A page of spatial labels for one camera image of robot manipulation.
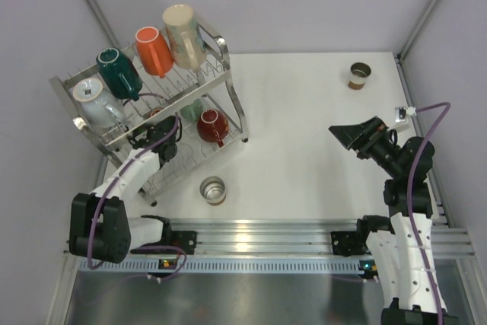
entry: metal cup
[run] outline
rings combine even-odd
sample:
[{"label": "metal cup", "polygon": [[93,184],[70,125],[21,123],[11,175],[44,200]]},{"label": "metal cup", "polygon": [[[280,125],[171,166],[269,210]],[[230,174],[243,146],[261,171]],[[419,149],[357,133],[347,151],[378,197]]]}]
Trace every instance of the metal cup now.
[{"label": "metal cup", "polygon": [[212,206],[218,206],[225,201],[227,190],[225,183],[218,177],[209,177],[199,186],[202,197]]},{"label": "metal cup", "polygon": [[371,67],[363,62],[356,62],[350,67],[350,79],[349,88],[362,89],[367,81],[367,78],[371,75]]}]

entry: white mug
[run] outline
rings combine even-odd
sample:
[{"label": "white mug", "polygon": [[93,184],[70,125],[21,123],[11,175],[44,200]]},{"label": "white mug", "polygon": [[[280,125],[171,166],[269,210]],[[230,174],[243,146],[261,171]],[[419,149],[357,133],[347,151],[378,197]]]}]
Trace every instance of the white mug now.
[{"label": "white mug", "polygon": [[162,20],[176,65],[198,71],[206,60],[206,47],[194,10],[184,4],[173,5],[164,11]]},{"label": "white mug", "polygon": [[81,80],[73,88],[72,95],[81,104],[86,117],[97,127],[108,128],[127,122],[123,105],[103,89],[100,79]]}]

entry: beige mug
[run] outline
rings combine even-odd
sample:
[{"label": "beige mug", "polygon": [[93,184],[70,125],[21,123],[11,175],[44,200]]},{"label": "beige mug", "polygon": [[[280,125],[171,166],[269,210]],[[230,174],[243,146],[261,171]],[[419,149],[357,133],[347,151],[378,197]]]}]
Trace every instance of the beige mug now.
[{"label": "beige mug", "polygon": [[162,20],[176,65],[198,71],[206,60],[206,47],[194,10],[188,5],[176,4],[164,11]]}]

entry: red mug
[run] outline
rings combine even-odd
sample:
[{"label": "red mug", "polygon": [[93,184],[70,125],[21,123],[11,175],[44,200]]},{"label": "red mug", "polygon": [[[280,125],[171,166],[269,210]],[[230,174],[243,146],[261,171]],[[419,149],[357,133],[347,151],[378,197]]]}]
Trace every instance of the red mug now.
[{"label": "red mug", "polygon": [[198,135],[206,142],[216,142],[223,147],[228,135],[228,120],[220,110],[205,110],[198,120]]}]

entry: drying rack shelf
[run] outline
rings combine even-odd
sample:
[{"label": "drying rack shelf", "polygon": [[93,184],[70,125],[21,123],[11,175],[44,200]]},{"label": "drying rack shelf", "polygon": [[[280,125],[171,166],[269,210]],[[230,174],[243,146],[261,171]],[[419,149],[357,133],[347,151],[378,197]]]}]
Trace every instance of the drying rack shelf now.
[{"label": "drying rack shelf", "polygon": [[[247,120],[233,86],[226,42],[220,33],[199,14],[196,15],[196,19],[202,30],[203,38],[216,45],[214,48],[205,42],[207,58],[197,72],[174,65],[164,78],[154,77],[144,70],[135,43],[122,49],[122,52],[132,60],[143,84],[139,92],[140,98],[137,101],[123,101],[124,113],[128,117],[126,123],[117,123],[109,129],[99,129],[90,123],[79,103],[72,97],[71,89],[81,80],[91,77],[103,80],[96,64],[64,81],[58,77],[49,80],[75,126],[109,158],[115,167],[119,167],[128,157],[132,148],[129,141],[137,135],[140,128],[152,126],[169,116],[177,115],[181,108],[196,99],[201,99],[205,108],[216,108],[224,113],[228,118],[230,130],[222,148],[219,148],[217,144],[201,140],[196,130],[196,123],[188,123],[181,119],[183,136],[177,143],[177,155],[154,174],[141,191],[143,198],[151,204],[154,202],[154,195],[201,164],[206,158],[238,139],[244,142],[248,140]],[[223,83],[225,83],[228,96],[238,116],[237,121],[230,118],[228,112],[222,109],[210,95],[214,88]]]}]

